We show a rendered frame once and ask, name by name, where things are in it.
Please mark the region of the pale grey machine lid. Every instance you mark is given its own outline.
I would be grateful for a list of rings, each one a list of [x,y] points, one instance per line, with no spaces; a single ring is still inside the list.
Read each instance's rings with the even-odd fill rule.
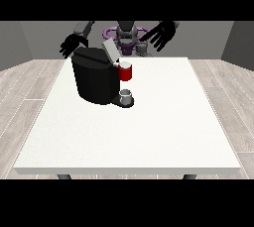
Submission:
[[[116,63],[121,58],[121,54],[118,52],[112,39],[104,41],[101,45],[112,63]]]

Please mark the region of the black coffee machine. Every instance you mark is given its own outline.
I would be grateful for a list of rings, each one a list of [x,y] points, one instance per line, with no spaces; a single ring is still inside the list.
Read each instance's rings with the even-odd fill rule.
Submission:
[[[71,63],[78,94],[84,100],[100,105],[115,104],[122,108],[134,105],[120,103],[118,60],[112,63],[104,49],[79,47],[73,52]]]

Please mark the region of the small grey coffee pod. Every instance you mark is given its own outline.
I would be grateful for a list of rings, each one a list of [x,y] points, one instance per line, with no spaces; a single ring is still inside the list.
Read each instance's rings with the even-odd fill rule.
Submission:
[[[140,57],[144,57],[147,54],[148,45],[145,43],[136,45],[136,55]]]

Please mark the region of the small grey cup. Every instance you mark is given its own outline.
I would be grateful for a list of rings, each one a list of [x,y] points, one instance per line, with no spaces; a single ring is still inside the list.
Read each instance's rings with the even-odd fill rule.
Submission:
[[[119,92],[120,103],[123,105],[128,105],[132,101],[132,93],[129,89],[122,89]]]

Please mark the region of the red pod holder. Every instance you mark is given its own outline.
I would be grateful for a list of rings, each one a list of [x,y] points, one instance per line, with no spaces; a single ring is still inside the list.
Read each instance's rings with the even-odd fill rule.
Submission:
[[[119,79],[128,81],[132,78],[132,64],[129,61],[121,61],[118,64]]]

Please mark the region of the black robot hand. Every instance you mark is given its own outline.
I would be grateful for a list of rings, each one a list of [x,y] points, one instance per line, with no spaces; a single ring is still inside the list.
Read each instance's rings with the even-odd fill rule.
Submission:
[[[71,34],[61,44],[60,53],[64,58],[68,58],[79,47],[79,44],[88,47],[88,40],[83,36]]]
[[[150,41],[154,48],[160,52],[174,37],[176,31],[173,21],[161,21],[155,28],[144,35],[140,41]]]

